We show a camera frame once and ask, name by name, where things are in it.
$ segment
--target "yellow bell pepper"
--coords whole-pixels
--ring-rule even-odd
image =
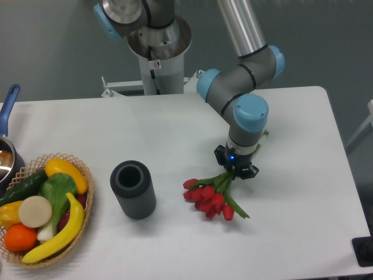
[[[0,226],[9,229],[11,226],[20,223],[18,209],[23,201],[16,201],[0,207]]]

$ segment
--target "tulip bouquet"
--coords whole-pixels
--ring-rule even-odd
[[[268,135],[269,132],[265,130],[253,157],[267,140]],[[213,178],[189,179],[183,184],[184,188],[187,189],[184,198],[188,202],[194,202],[195,208],[204,212],[209,219],[223,213],[225,220],[231,221],[235,212],[244,219],[250,218],[230,195],[230,187],[234,178],[235,170],[233,169]]]

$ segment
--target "blue pot handle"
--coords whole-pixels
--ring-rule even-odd
[[[14,84],[10,87],[8,95],[0,111],[0,135],[8,136],[8,119],[13,105],[16,102],[17,96],[21,87]]]

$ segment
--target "black cylinder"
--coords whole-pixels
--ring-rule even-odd
[[[156,207],[152,178],[141,162],[128,160],[111,173],[110,186],[123,212],[132,219],[144,219]]]

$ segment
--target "yellow squash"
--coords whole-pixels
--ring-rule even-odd
[[[76,191],[78,194],[84,194],[88,190],[87,181],[83,174],[72,164],[64,159],[54,158],[45,164],[45,172],[48,177],[55,173],[65,173],[70,175],[76,184]]]

